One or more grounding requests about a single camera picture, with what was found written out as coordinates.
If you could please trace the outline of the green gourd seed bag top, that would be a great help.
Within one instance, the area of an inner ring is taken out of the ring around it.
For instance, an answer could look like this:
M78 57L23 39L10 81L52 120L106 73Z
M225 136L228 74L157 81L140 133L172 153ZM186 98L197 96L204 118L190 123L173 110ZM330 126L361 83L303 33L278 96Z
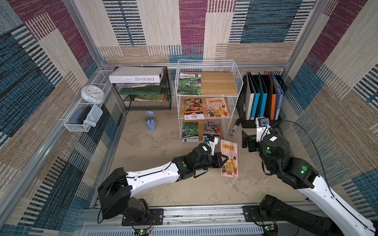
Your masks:
M177 92L179 95L201 95L201 74L180 73Z

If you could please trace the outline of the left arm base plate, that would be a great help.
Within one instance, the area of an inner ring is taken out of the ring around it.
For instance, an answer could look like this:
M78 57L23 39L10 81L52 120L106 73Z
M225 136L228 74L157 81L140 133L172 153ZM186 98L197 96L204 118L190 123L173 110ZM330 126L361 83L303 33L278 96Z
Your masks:
M163 208L153 208L145 213L141 211L124 213L122 226L155 226L162 225L164 217Z

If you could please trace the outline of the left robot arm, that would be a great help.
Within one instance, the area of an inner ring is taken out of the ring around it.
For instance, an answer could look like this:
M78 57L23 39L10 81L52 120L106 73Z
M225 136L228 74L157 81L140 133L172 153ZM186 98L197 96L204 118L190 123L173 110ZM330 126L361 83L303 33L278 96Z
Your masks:
M198 178L197 171L206 173L209 169L221 168L228 156L214 151L211 142L195 147L186 155L173 158L162 166L138 171L125 172L123 168L114 170L98 187L100 214L102 219L111 219L123 215L131 224L148 225L153 222L153 215L145 199L135 195L147 189Z

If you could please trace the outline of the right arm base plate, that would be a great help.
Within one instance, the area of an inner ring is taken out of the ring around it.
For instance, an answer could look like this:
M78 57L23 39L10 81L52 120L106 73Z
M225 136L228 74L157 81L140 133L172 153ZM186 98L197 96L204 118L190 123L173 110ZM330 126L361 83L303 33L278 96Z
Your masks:
M258 205L242 206L243 214L246 222L263 223L268 221L284 221L281 216L275 215L266 207Z

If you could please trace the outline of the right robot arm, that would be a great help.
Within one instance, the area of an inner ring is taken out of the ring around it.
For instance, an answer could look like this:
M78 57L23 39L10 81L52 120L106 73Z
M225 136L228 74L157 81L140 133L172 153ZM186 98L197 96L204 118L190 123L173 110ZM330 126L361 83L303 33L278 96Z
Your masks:
M277 176L315 203L325 214L321 217L294 208L276 197L265 195L255 207L244 207L246 221L284 220L316 236L376 236L377 221L371 221L344 201L307 161L290 154L289 142L278 134L247 135L242 132L242 147L257 152L262 169Z

